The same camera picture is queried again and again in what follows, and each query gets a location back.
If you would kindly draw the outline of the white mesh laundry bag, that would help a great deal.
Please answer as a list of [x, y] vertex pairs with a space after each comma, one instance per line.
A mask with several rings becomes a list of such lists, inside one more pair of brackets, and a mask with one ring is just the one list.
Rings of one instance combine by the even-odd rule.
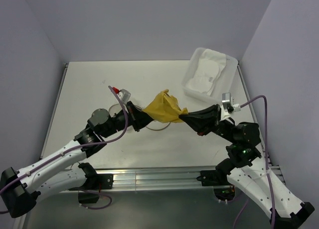
[[[135, 110], [132, 110], [132, 115], [134, 115], [136, 118], [140, 119], [142, 122], [146, 121], [147, 119], [151, 119], [147, 113], [142, 111], [142, 107], [136, 105], [135, 108]], [[119, 103], [111, 105], [108, 109], [111, 116], [117, 115], [120, 110], [121, 106]], [[146, 125], [146, 128], [151, 131], [162, 131], [167, 129], [170, 124], [170, 122], [162, 123], [156, 120], [152, 120], [148, 125]]]

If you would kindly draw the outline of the yellow bra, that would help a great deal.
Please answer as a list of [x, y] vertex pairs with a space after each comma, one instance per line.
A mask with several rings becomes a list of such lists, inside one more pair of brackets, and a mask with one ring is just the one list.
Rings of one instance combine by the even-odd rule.
[[180, 108], [178, 100], [169, 94], [169, 90], [163, 90], [158, 93], [153, 101], [147, 105], [142, 112], [149, 115], [153, 120], [161, 123], [180, 123], [180, 115], [187, 115], [187, 108]]

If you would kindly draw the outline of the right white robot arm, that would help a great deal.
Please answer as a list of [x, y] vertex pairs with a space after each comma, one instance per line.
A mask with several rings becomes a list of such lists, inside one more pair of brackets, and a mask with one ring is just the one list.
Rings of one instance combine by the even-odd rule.
[[199, 136], [212, 132], [231, 143], [226, 147], [228, 157], [215, 169], [201, 171], [197, 180], [203, 186], [234, 185], [263, 210], [273, 228], [298, 229], [315, 209], [296, 197], [271, 170], [257, 149], [261, 143], [258, 124], [228, 120], [240, 110], [238, 104], [213, 105], [179, 116]]

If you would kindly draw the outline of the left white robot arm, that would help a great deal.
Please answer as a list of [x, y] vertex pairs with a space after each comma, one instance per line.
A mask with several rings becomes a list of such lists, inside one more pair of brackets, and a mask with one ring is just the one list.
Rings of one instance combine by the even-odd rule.
[[153, 119], [132, 102], [110, 115], [95, 110], [86, 127], [60, 150], [27, 167], [4, 170], [0, 176], [0, 196], [6, 212], [18, 218], [31, 211], [41, 200], [73, 188], [92, 189], [98, 184], [96, 170], [84, 160], [99, 152], [116, 133], [123, 135], [129, 126], [135, 131]]

